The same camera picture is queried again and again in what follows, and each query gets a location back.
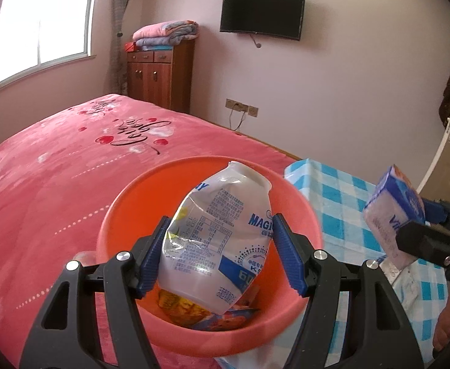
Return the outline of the blue Vinda tissue pack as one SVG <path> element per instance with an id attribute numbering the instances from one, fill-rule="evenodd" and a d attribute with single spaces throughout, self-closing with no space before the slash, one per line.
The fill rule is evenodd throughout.
<path id="1" fill-rule="evenodd" d="M 408 222 L 425 224 L 425 208 L 409 178 L 396 165 L 389 167 L 377 183 L 365 204 L 363 216 L 386 257 L 398 270 L 416 260 L 397 247 L 396 236 Z"/>

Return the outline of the crushed MagicDay plastic bottle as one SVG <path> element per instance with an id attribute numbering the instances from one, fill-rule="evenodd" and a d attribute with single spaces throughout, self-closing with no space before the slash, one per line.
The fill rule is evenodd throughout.
<path id="1" fill-rule="evenodd" d="M 224 314 L 264 268 L 273 236 L 269 180 L 231 161 L 199 183 L 166 230 L 161 289 Z"/>

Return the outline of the yellow red snack wrapper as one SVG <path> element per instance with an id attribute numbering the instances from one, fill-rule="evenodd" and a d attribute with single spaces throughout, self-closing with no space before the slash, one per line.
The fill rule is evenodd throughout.
<path id="1" fill-rule="evenodd" d="M 211 313 L 198 304 L 166 290 L 159 290 L 158 306 L 174 324 L 193 327 Z"/>

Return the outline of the orange plastic trash bucket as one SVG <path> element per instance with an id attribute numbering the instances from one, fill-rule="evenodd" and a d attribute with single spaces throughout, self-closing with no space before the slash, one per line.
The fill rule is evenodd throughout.
<path id="1" fill-rule="evenodd" d="M 322 246 L 316 214 L 290 182 L 252 162 L 189 157 L 145 171 L 116 197 L 98 235 L 107 260 L 171 223 L 157 243 L 157 283 L 137 302 L 150 341 L 188 356 L 267 344 L 305 310 L 272 239 L 273 217 Z"/>

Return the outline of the bright bedroom window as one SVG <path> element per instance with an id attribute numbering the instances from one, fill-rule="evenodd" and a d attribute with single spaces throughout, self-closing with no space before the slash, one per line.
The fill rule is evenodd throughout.
<path id="1" fill-rule="evenodd" d="M 94 0 L 1 0 L 0 88 L 91 54 Z"/>

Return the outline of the blue white checkered tablecloth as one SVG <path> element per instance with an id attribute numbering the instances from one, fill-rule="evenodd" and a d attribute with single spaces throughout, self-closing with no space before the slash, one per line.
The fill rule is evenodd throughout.
<path id="1" fill-rule="evenodd" d="M 327 252 L 340 262 L 356 265 L 366 260 L 385 261 L 385 252 L 362 214 L 374 184 L 310 158 L 286 167 L 284 178 L 313 207 Z M 411 322 L 423 361 L 429 364 L 436 322 L 448 298 L 444 271 L 417 260 L 401 272 L 391 269 L 389 281 Z M 281 368 L 301 323 L 299 316 L 272 341 L 241 354 L 219 357 L 217 364 L 221 368 Z"/>

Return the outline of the pink floral bedspread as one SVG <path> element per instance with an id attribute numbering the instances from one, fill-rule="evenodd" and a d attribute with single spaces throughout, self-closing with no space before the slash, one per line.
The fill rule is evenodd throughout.
<path id="1" fill-rule="evenodd" d="M 201 155 L 276 173 L 292 162 L 226 128 L 116 94 L 67 108 L 0 144 L 0 351 L 12 364 L 63 265 L 96 247 L 119 192 L 155 166 Z"/>

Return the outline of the brown wooden cabinet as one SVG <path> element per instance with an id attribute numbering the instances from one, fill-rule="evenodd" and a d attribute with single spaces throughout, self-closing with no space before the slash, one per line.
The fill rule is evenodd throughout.
<path id="1" fill-rule="evenodd" d="M 127 52 L 127 95 L 179 113 L 189 113 L 195 41 L 163 50 Z"/>

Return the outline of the folded pink grey blankets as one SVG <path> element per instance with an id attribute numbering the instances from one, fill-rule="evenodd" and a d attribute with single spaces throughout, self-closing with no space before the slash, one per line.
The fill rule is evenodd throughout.
<path id="1" fill-rule="evenodd" d="M 123 44 L 126 53 L 138 51 L 169 50 L 183 41 L 199 36 L 199 24 L 192 20 L 167 21 L 145 25 Z"/>

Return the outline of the grey plaid curtain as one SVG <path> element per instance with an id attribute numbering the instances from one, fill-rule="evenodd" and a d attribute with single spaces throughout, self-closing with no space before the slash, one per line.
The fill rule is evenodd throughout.
<path id="1" fill-rule="evenodd" d="M 112 40 L 110 56 L 111 92 L 119 93 L 121 89 L 119 72 L 121 66 L 122 20 L 129 0 L 112 0 Z"/>

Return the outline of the wall power outlet strip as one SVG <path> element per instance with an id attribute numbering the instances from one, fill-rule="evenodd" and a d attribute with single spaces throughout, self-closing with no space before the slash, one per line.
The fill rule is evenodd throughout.
<path id="1" fill-rule="evenodd" d="M 258 108 L 249 106 L 247 104 L 244 104 L 242 102 L 238 102 L 232 99 L 227 98 L 225 102 L 225 107 L 232 110 L 237 111 L 241 113 L 246 113 L 247 115 L 251 117 L 257 117 L 258 115 Z"/>

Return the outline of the black wall television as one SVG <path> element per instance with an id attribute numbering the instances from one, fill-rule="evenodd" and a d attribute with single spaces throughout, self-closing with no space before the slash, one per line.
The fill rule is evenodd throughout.
<path id="1" fill-rule="evenodd" d="M 300 41 L 306 0 L 222 0 L 220 32 Z"/>

